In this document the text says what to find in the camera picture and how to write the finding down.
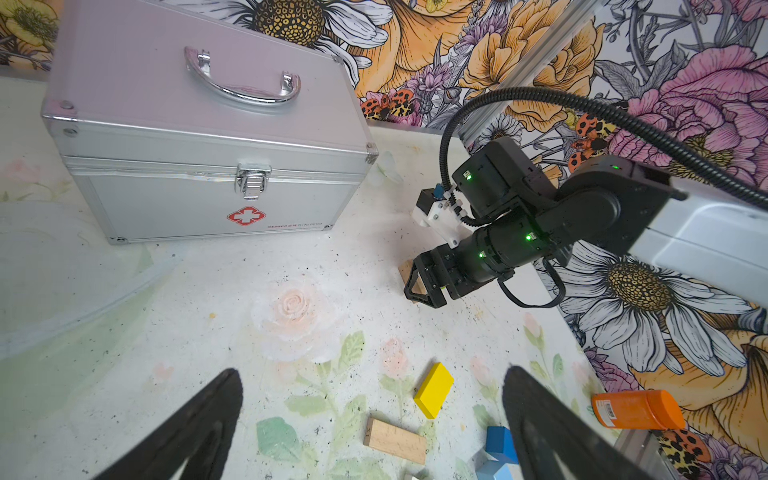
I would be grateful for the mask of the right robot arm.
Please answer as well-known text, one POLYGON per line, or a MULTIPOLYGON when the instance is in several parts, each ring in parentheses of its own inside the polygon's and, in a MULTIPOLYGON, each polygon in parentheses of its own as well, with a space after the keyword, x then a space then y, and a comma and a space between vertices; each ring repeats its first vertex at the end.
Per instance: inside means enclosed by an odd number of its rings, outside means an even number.
POLYGON ((606 155, 555 186, 509 138, 488 143, 453 179, 490 221, 467 232, 446 189, 421 192, 417 211, 447 225, 443 244, 412 261, 404 280, 411 301, 442 307, 534 261, 573 261, 585 241, 767 302, 767 213, 710 185, 606 155))

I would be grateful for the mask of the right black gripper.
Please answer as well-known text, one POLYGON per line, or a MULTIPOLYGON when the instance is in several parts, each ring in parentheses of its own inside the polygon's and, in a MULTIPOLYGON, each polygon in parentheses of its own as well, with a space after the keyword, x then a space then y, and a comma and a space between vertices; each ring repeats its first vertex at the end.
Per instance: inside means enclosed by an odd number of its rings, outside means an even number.
POLYGON ((488 283, 510 279, 515 270, 540 257, 540 239, 512 224, 481 227, 455 248, 440 245, 403 264, 404 295, 438 309, 446 296, 456 300, 488 283))

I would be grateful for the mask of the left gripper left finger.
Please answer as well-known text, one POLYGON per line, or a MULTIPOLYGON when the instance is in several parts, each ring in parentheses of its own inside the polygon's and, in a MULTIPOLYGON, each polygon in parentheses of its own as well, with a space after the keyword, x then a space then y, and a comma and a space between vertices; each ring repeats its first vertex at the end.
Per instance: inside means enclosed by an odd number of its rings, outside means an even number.
POLYGON ((219 479, 243 403, 239 372, 223 370, 99 479, 219 479))

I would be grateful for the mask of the natural wood block numbered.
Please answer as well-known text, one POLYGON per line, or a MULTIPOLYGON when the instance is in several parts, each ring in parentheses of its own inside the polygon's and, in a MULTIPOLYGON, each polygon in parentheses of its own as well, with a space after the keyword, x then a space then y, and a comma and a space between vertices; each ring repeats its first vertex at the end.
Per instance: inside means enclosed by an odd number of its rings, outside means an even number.
POLYGON ((427 440, 425 437, 370 417, 365 428, 363 444, 373 450, 425 465, 427 440))

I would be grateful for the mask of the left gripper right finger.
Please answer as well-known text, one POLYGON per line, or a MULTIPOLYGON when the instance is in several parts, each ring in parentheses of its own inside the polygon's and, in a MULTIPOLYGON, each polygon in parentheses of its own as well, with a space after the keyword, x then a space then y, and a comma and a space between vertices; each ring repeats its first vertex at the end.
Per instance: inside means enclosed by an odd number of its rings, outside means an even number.
POLYGON ((647 479, 520 366, 505 375, 502 402, 525 479, 647 479))

